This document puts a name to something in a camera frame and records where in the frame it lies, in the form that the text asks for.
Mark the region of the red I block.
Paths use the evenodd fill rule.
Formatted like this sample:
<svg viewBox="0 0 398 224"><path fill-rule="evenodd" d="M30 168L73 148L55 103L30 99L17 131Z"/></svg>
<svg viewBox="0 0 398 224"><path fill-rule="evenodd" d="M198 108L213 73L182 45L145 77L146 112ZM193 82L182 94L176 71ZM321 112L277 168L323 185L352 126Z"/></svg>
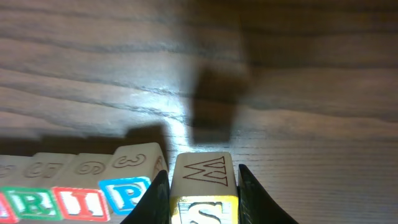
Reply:
<svg viewBox="0 0 398 224"><path fill-rule="evenodd" d="M110 220L108 203L98 185L110 158L109 154L81 153L67 165L52 187L64 219L84 222Z"/></svg>

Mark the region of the blue P block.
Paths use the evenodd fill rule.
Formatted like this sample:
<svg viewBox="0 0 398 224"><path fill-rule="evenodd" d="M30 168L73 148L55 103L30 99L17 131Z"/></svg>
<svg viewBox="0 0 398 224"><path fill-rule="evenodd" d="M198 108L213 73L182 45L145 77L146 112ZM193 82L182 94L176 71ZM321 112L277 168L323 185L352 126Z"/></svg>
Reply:
<svg viewBox="0 0 398 224"><path fill-rule="evenodd" d="M128 215L162 170L168 168L156 142L121 146L115 150L98 185L112 211Z"/></svg>

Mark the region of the yellow S block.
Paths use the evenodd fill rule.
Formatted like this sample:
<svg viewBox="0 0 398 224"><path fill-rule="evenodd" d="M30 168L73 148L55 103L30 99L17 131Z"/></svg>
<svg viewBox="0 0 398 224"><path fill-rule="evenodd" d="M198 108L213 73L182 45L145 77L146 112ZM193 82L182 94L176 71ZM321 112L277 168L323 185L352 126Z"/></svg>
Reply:
<svg viewBox="0 0 398 224"><path fill-rule="evenodd" d="M177 156L170 188L173 224L238 224L238 200L230 153Z"/></svg>

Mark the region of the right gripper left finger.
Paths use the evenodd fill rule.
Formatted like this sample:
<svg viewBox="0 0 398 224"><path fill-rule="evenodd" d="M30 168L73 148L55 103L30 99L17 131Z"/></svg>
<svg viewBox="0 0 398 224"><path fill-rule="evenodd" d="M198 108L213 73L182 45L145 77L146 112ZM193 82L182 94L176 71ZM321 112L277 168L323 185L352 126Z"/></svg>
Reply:
<svg viewBox="0 0 398 224"><path fill-rule="evenodd" d="M157 174L134 210L121 224L170 224L170 186L166 170Z"/></svg>

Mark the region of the green R block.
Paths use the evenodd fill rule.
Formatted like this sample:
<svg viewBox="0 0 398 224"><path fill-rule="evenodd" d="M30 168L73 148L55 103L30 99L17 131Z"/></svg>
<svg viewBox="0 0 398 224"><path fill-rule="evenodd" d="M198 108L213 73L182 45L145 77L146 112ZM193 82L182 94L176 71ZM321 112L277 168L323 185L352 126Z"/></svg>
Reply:
<svg viewBox="0 0 398 224"><path fill-rule="evenodd" d="M52 191L74 154L39 152L24 171L25 187L12 193L20 220L61 221L62 213Z"/></svg>

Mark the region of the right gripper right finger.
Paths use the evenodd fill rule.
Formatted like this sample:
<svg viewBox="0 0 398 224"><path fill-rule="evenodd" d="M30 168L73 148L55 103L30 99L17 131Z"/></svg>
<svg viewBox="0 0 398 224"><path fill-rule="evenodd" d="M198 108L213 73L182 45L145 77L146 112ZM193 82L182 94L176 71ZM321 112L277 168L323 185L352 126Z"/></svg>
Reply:
<svg viewBox="0 0 398 224"><path fill-rule="evenodd" d="M268 194L249 168L239 165L240 224L298 224Z"/></svg>

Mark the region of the red U block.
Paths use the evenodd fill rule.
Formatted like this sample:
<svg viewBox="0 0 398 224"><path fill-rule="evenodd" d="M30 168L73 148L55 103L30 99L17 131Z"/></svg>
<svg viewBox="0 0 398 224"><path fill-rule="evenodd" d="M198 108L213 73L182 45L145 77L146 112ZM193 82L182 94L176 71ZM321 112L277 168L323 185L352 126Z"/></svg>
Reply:
<svg viewBox="0 0 398 224"><path fill-rule="evenodd" d="M12 193L25 187L24 171L32 160L29 156L1 155L1 223L19 223Z"/></svg>

